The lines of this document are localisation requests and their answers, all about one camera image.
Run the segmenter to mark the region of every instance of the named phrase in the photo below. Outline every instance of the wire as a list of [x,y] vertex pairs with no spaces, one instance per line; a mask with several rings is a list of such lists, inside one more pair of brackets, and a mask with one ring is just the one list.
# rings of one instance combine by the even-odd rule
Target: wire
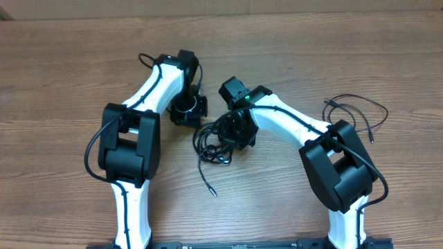
[[[228,145],[208,145],[208,137],[210,135],[217,135],[218,126],[214,127],[214,122],[208,122],[203,125],[203,128],[200,130],[196,129],[194,135],[192,136],[192,145],[194,146],[195,151],[199,155],[199,160],[197,163],[197,167],[199,168],[200,176],[206,187],[208,187],[211,194],[214,197],[217,197],[217,192],[214,188],[208,183],[201,171],[201,162],[209,162],[214,164],[224,164],[229,165],[232,161],[233,155],[233,147]],[[224,154],[229,153],[228,158],[224,158]]]
[[149,65],[148,63],[146,63],[141,57],[149,58],[149,59],[151,59],[152,61],[154,61],[154,58],[152,58],[151,55],[147,55],[147,54],[145,54],[145,53],[139,53],[139,54],[138,54],[138,59],[140,60],[141,64],[143,64],[143,65],[145,65],[146,67],[152,69],[152,66],[153,66],[153,65],[150,66],[150,65]]
[[[368,119],[366,118],[365,114],[364,114],[362,111],[360,111],[358,108],[356,108],[355,106],[353,106],[353,105],[351,105],[351,104],[337,104],[337,103],[335,102],[335,100],[337,100],[337,99],[339,99],[339,98],[344,98],[344,97],[360,98],[360,99],[362,99],[362,100],[366,100],[366,101],[368,101],[368,102],[371,102],[371,103],[373,103],[373,104],[375,104],[375,105],[377,105],[377,106],[383,108],[383,109],[385,110],[385,112],[386,112],[386,115],[385,115],[385,117],[384,117],[384,119],[383,119],[382,121],[380,121],[380,122],[377,123],[376,125],[370,126],[369,121],[368,121]],[[351,115],[352,120],[354,121],[354,129],[356,129],[356,121],[355,121],[355,117],[352,115],[352,113],[351,113],[349,110],[346,109],[346,107],[351,108],[351,109],[354,109],[355,111],[357,111],[358,113],[360,113],[360,115],[361,115],[361,116],[363,117],[363,119],[365,120],[365,123],[366,123],[366,127],[367,127],[367,128],[356,130],[356,132],[368,131],[368,136],[369,136],[369,140],[370,140],[371,143],[374,143],[374,135],[373,135],[373,133],[372,133],[372,129],[374,129],[375,127],[378,127],[379,125],[383,124],[383,123],[385,122],[385,120],[388,118],[388,115],[389,115],[389,111],[388,111],[388,109],[387,109],[386,107],[384,107],[383,105],[381,105],[381,104],[375,102],[374,100],[371,100],[371,99],[368,99],[368,98],[362,97],[362,96],[360,96],[360,95],[350,94],[350,93],[345,93],[345,94],[337,95],[337,96],[333,97],[333,98],[330,99],[330,100],[325,100],[325,103],[326,103],[325,108],[323,108],[323,111],[322,111],[322,119],[323,119],[323,121],[325,121],[325,122],[326,122],[326,118],[325,118],[326,108],[327,108],[329,105],[332,106],[332,109],[329,111],[329,114],[327,115],[327,120],[328,120],[328,122],[330,122],[330,123],[332,123],[332,121],[331,121],[331,113],[332,113],[335,109],[339,108],[339,109],[342,109],[342,110],[346,111],[348,114]]]
[[[315,127],[313,127],[312,125],[310,125],[310,124],[308,124],[307,122],[303,121],[301,118],[299,118],[297,115],[293,114],[292,112],[290,112],[290,111],[288,111],[288,110],[286,110],[286,109],[280,108],[280,107],[273,107],[273,106],[250,106],[250,107],[242,107],[242,108],[238,108],[238,109],[233,110],[233,111],[229,111],[229,112],[227,112],[227,113],[221,115],[218,119],[216,119],[216,121],[214,121],[214,122],[210,122],[210,123],[206,124],[205,127],[203,128],[203,130],[206,130],[206,129],[205,129],[206,126],[210,126],[210,127],[211,127],[211,133],[212,133],[212,134],[217,134],[215,128],[217,127],[218,123],[219,123],[221,120],[223,120],[225,117],[227,117],[227,116],[229,116],[229,115],[231,115],[231,114],[237,113],[237,112],[239,112],[239,111],[245,111],[245,110],[251,110],[251,109],[271,109],[271,110],[275,110],[275,111],[281,111],[281,112],[287,114],[288,116],[290,116],[291,118],[293,118],[294,120],[297,120],[300,124],[302,124],[303,126],[305,126],[306,128],[308,128],[309,131],[313,131],[313,132],[317,133],[318,135],[323,135],[323,134],[324,134],[322,131],[317,130]],[[195,151],[200,151],[200,152],[201,152],[201,153],[199,154],[199,171],[200,171],[201,177],[202,177],[202,179],[204,180],[206,186],[208,186],[209,190],[211,191],[211,189],[213,190],[213,188],[209,185],[209,183],[205,180],[203,174],[201,173],[201,170],[200,170],[200,162],[201,162],[201,160],[204,160],[204,159],[203,159],[203,156],[205,156],[205,150],[208,150],[208,147],[210,147],[210,146],[214,147],[214,145],[207,145],[207,144],[206,144],[206,138],[204,137],[204,136],[205,136],[205,135],[204,135],[204,136],[202,136],[202,137],[204,138],[204,145],[205,145],[205,147],[203,147],[203,150],[200,150],[201,148],[199,148],[199,146],[201,146],[201,143],[199,142],[199,143],[197,144],[197,146],[196,146],[196,144],[195,144],[195,138],[196,138],[196,136],[197,136],[197,132],[198,132],[198,131],[195,132],[194,137],[192,138],[192,141],[193,141],[193,143],[194,143],[194,149],[195,149]],[[355,153],[354,151],[352,151],[350,148],[346,147],[344,144],[342,144],[341,142],[337,141],[337,140],[334,139],[334,138],[330,138],[330,137],[326,136],[326,139],[328,139],[330,142],[334,143],[335,145],[339,146],[343,151],[346,151],[347,153],[350,153],[350,154],[356,156],[356,157],[357,157],[359,160],[361,160],[361,161],[362,161],[367,167],[369,167],[369,168],[370,168],[370,169],[371,169],[371,170],[372,170],[372,171],[373,171],[373,172],[374,172],[374,173],[380,178],[380,181],[383,183],[383,187],[384,187],[384,193],[383,193],[383,195],[382,195],[381,197],[379,197],[379,198],[373,200],[373,201],[370,201],[370,202],[367,202],[367,203],[361,205],[361,206],[357,209],[357,211],[356,211],[356,213],[357,213],[357,219],[356,219],[356,225],[357,225],[357,227],[356,227],[356,231],[357,231],[357,235],[356,235],[356,237],[357,237],[357,246],[358,246],[357,248],[359,249],[359,248],[361,248],[361,244],[360,244],[360,214],[361,214],[361,211],[362,211],[363,208],[366,208],[366,207],[368,207],[368,206],[370,206],[370,205],[374,205],[374,204],[379,203],[379,202],[381,202],[382,200],[386,199],[386,197],[388,196],[388,193],[389,193],[388,183],[386,182],[386,179],[383,177],[383,175],[381,174],[381,172],[380,172],[378,169],[376,169],[374,165],[372,165],[372,164],[369,163],[367,160],[365,160],[363,157],[361,157],[360,155],[358,155],[357,153]],[[214,153],[214,154],[212,155],[212,158],[214,158],[214,155],[219,155],[219,153],[217,153],[217,152]],[[232,152],[230,152],[230,155],[229,155],[229,162],[231,161],[231,159],[232,159]]]
[[88,144],[88,146],[87,146],[87,148],[86,148],[86,151],[84,152],[84,167],[86,168],[86,171],[87,171],[92,177],[94,177],[95,179],[97,179],[97,180],[99,180],[99,181],[103,181],[103,182],[106,182],[106,183],[112,183],[112,184],[115,184],[115,185],[118,186],[118,187],[120,188],[120,190],[122,191],[122,195],[123,195],[123,206],[124,206],[124,214],[123,214],[123,215],[124,215],[124,217],[125,217],[125,218],[124,218],[124,223],[125,223],[125,234],[126,234],[127,249],[131,249],[131,244],[130,244],[130,241],[129,241],[129,229],[128,229],[128,227],[127,227],[127,192],[126,192],[125,188],[123,187],[123,185],[121,185],[121,184],[118,183],[117,181],[110,181],[110,180],[108,180],[108,179],[106,179],[106,178],[104,178],[104,177],[101,177],[101,176],[95,174],[95,173],[91,170],[91,167],[89,166],[89,154],[90,154],[90,152],[91,152],[91,149],[92,149],[93,144],[94,144],[94,143],[96,142],[96,140],[100,137],[101,133],[102,133],[107,127],[109,127],[112,123],[114,123],[115,121],[121,119],[126,113],[130,112],[132,109],[134,109],[134,108],[137,107],[139,104],[141,104],[142,102],[144,102],[145,99],[146,99],[146,97],[152,92],[152,90],[154,90],[154,88],[155,88],[155,87],[157,86],[157,84],[160,82],[160,79],[162,78],[162,75],[161,75],[161,67],[160,67],[160,65],[158,65],[158,64],[156,63],[155,59],[154,59],[152,56],[150,56],[150,55],[146,55],[146,54],[144,54],[144,53],[140,53],[140,54],[138,54],[138,58],[139,58],[139,60],[140,60],[141,63],[142,63],[143,65],[145,65],[146,67],[152,69],[152,66],[146,64],[146,63],[141,59],[142,56],[151,59],[151,60],[152,60],[152,66],[156,66],[156,65],[157,65],[157,67],[159,68],[159,75],[157,76],[156,81],[155,81],[154,84],[151,86],[151,88],[149,88],[149,90],[147,90],[147,92],[146,92],[144,95],[142,95],[142,96],[140,97],[139,100],[137,100],[137,102],[135,102],[135,103],[134,103],[133,105],[131,105],[130,107],[127,107],[124,111],[122,111],[122,113],[121,113],[119,116],[113,118],[113,119],[112,119],[111,121],[109,121],[107,124],[103,125],[103,127],[100,128],[100,129],[97,131],[97,133],[92,137],[91,141],[89,141],[89,144]]
[[201,88],[201,79],[203,79],[203,68],[201,67],[201,64],[199,64],[199,67],[200,67],[200,79],[199,82],[195,85],[196,93],[194,93],[194,95],[199,94]]

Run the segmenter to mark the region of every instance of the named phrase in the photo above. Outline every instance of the wood grain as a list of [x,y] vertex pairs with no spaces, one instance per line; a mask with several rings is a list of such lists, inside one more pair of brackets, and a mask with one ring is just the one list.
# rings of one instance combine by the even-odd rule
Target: wood grain
[[[314,118],[323,99],[339,93],[386,105],[390,117],[375,144],[361,134],[390,185],[388,199],[366,211],[365,230],[392,237],[396,248],[443,246],[443,12],[5,21],[0,34],[0,248],[112,241],[114,197],[85,172],[84,148],[106,103],[126,100],[149,76],[137,54],[180,48],[204,67],[209,120],[226,112],[217,90],[233,75]],[[346,101],[370,120],[383,117],[367,103]],[[231,166],[204,164],[219,193],[213,198],[197,171],[192,130],[163,116],[161,131],[161,165],[150,187],[155,241],[327,234],[327,210],[298,152],[281,139],[260,131],[256,146],[236,151]],[[381,192],[377,182],[371,198]]]
[[14,20],[440,10],[443,0],[0,0]]
[[0,21],[10,21],[12,20],[11,16],[1,7],[0,4]]

